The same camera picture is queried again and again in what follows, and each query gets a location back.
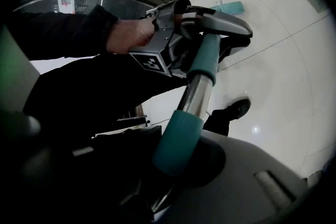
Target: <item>person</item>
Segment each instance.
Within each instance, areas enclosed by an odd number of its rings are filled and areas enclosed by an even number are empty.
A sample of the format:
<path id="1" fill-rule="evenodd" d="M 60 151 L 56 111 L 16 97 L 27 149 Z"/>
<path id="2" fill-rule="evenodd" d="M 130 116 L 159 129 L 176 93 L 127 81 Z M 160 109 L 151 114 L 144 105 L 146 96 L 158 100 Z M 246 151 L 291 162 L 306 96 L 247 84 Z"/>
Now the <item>person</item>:
<path id="1" fill-rule="evenodd" d="M 147 99 L 187 85 L 186 79 L 142 69 L 128 54 L 154 34 L 154 18 L 118 20 L 101 6 L 89 15 L 14 14 L 8 27 L 29 60 L 85 57 L 42 74 L 24 106 L 44 133 L 74 140 L 92 137 L 102 126 Z M 204 129 L 228 134 L 229 122 L 248 111 L 239 100 L 215 110 Z"/>

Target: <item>black shoe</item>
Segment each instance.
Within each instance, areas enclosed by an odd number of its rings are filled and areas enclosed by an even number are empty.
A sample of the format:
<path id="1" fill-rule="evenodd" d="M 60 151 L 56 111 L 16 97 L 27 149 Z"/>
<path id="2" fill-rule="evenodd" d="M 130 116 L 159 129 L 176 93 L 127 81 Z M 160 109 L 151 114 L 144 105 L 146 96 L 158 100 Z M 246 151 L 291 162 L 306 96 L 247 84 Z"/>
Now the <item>black shoe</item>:
<path id="1" fill-rule="evenodd" d="M 241 99 L 228 106 L 226 109 L 214 110 L 212 115 L 222 115 L 230 121 L 238 120 L 244 116 L 251 107 L 251 102 L 248 98 Z"/>

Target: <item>person's hand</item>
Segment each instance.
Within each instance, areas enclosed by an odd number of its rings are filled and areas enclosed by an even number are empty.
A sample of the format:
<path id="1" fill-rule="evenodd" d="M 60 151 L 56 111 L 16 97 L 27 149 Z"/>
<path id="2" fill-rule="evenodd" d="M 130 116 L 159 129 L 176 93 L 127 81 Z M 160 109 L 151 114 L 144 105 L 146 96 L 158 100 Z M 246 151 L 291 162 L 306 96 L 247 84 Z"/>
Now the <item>person's hand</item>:
<path id="1" fill-rule="evenodd" d="M 114 54 L 127 54 L 129 48 L 145 46 L 154 35 L 155 17 L 142 20 L 118 20 L 112 27 L 106 50 Z"/>

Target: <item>black plastic part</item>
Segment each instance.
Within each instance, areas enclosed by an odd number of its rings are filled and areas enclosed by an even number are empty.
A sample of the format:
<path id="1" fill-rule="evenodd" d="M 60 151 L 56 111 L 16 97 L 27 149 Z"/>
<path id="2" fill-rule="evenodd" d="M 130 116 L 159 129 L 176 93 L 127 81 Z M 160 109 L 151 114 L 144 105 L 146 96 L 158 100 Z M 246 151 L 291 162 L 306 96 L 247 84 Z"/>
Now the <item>black plastic part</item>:
<path id="1" fill-rule="evenodd" d="M 185 46 L 188 47 L 187 54 L 185 55 L 185 58 L 183 59 L 183 62 L 180 66 L 180 69 L 184 72 L 188 72 L 190 70 L 191 65 L 194 62 L 194 59 L 197 55 L 198 49 L 202 44 L 203 37 L 201 34 L 196 34 L 192 40 L 184 38 L 181 42 L 185 43 Z"/>
<path id="2" fill-rule="evenodd" d="M 220 41 L 219 61 L 221 62 L 226 56 L 230 55 L 233 48 L 246 48 L 251 40 L 248 37 L 225 37 Z"/>
<path id="3" fill-rule="evenodd" d="M 160 54 L 161 54 L 161 57 L 162 57 L 162 59 L 164 61 L 164 64 L 166 66 L 169 66 L 171 64 L 171 60 L 170 60 L 170 56 L 169 56 L 169 48 L 168 48 L 168 46 L 166 46 Z"/>
<path id="4" fill-rule="evenodd" d="M 223 170 L 225 159 L 222 147 L 201 137 L 185 172 L 185 185 L 201 187 L 208 184 Z"/>
<path id="5" fill-rule="evenodd" d="M 159 169 L 157 169 L 152 163 L 148 163 L 146 170 L 143 174 L 143 192 L 146 195 L 147 203 L 151 206 L 157 205 L 167 194 L 170 197 L 171 190 L 175 191 L 177 177 L 170 176 Z M 160 206 L 160 209 L 169 206 L 173 199 L 167 199 Z"/>
<path id="6" fill-rule="evenodd" d="M 111 126 L 106 129 L 106 132 L 129 128 L 132 126 L 137 126 L 137 125 L 145 124 L 145 123 L 146 123 L 146 118 L 144 116 L 133 118 L 133 119 L 123 119 L 123 120 L 119 120 L 111 124 Z"/>
<path id="7" fill-rule="evenodd" d="M 242 34 L 236 34 L 236 33 L 232 33 L 232 32 L 222 31 L 222 30 L 209 29 L 209 28 L 205 28 L 205 27 L 202 27 L 202 31 L 204 33 L 218 34 L 218 35 L 231 36 L 231 37 L 237 37 L 237 38 L 240 38 L 240 37 L 242 37 L 242 38 L 252 38 L 253 37 L 253 33 L 251 33 L 249 35 L 242 35 Z"/>
<path id="8" fill-rule="evenodd" d="M 205 8 L 205 7 L 200 7 L 200 6 L 190 6 L 186 12 L 188 13 L 195 12 L 199 15 L 203 15 L 204 13 L 213 15 L 215 14 L 216 10 L 212 8 Z"/>
<path id="9" fill-rule="evenodd" d="M 185 13 L 187 8 L 191 5 L 190 0 L 179 0 L 176 1 L 174 6 L 174 13 L 175 14 L 182 14 Z"/>
<path id="10" fill-rule="evenodd" d="M 158 26 L 157 23 L 156 23 L 156 18 L 155 18 L 154 20 L 152 20 L 152 24 L 154 25 L 154 30 L 155 30 L 155 31 L 158 31 L 159 26 Z"/>

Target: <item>person's arm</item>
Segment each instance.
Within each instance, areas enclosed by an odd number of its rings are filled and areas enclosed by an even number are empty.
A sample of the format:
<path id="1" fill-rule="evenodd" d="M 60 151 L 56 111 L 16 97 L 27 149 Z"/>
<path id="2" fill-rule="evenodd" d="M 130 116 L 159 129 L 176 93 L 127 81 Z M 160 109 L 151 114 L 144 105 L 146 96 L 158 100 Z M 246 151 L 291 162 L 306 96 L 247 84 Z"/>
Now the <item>person's arm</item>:
<path id="1" fill-rule="evenodd" d="M 29 60 L 43 60 L 127 54 L 132 46 L 146 45 L 154 34 L 153 19 L 118 20 L 96 6 L 89 15 L 13 14 L 8 27 Z"/>
<path id="2" fill-rule="evenodd" d="M 8 27 L 30 60 L 97 55 L 106 49 L 118 19 L 96 6 L 89 15 L 63 13 L 13 14 Z"/>

